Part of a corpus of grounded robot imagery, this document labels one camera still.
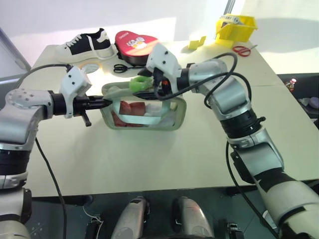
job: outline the yellow basket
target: yellow basket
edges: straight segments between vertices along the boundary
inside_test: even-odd
[[[253,31],[258,29],[255,18],[252,16],[227,15],[239,17],[243,25],[228,23],[222,27],[224,20],[219,19],[216,23],[215,42],[217,44],[231,48],[235,41],[247,42]]]

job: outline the sneaker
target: sneaker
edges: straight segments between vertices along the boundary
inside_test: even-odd
[[[56,47],[57,59],[63,63],[74,63],[90,58],[106,60],[115,55],[106,31],[77,35],[71,41]]]

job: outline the black floor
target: black floor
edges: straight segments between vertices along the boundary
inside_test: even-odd
[[[265,206],[258,192],[250,192],[247,195],[263,213]],[[203,188],[94,195],[93,203],[86,207],[86,210],[91,214],[102,213],[104,225],[101,228],[100,239],[111,237],[123,208],[136,196],[144,196],[150,201],[151,214],[144,236],[173,234],[170,222],[171,203],[177,197],[187,196],[201,206],[219,239],[227,238],[225,237],[226,222],[236,222],[244,231],[245,239],[273,238],[240,195],[229,197],[224,194],[222,188]],[[84,239],[89,217],[84,214],[82,207],[68,205],[67,211],[67,238]],[[27,223],[27,228],[32,233],[31,238],[62,238],[62,219],[61,205],[33,202],[32,217]]]

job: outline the red scissors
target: red scissors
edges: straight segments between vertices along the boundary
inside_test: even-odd
[[[246,57],[249,56],[251,53],[251,49],[254,49],[257,45],[248,48],[246,46],[235,46],[233,47],[233,51],[236,52],[238,55]]]

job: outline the white table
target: white table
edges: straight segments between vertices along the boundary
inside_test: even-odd
[[[181,53],[187,42],[166,45],[183,67],[227,51],[211,45]],[[47,46],[35,66],[57,63],[53,53],[54,46]],[[231,57],[224,60],[230,68]],[[104,62],[96,59],[85,62],[99,62],[104,71],[89,75],[94,86],[88,95],[101,94],[102,85],[127,81],[138,72],[130,70],[115,76],[113,65],[123,63],[116,57]],[[266,116],[263,125],[280,151],[289,175],[298,180],[319,178],[318,130],[281,80],[256,49],[249,57],[238,57],[235,71],[250,81],[253,109],[257,116]],[[21,87],[58,92],[64,74],[64,68],[43,69],[26,78]],[[62,194],[232,186],[224,155],[226,135],[219,121],[204,106],[204,96],[188,92],[184,98],[185,121],[172,132],[112,130],[104,124],[99,110],[87,112],[91,127],[85,127],[80,117],[66,120],[58,116],[42,121],[37,137]],[[27,169],[26,187],[33,196],[57,195],[36,146]],[[236,177],[240,184],[246,184],[237,173]]]

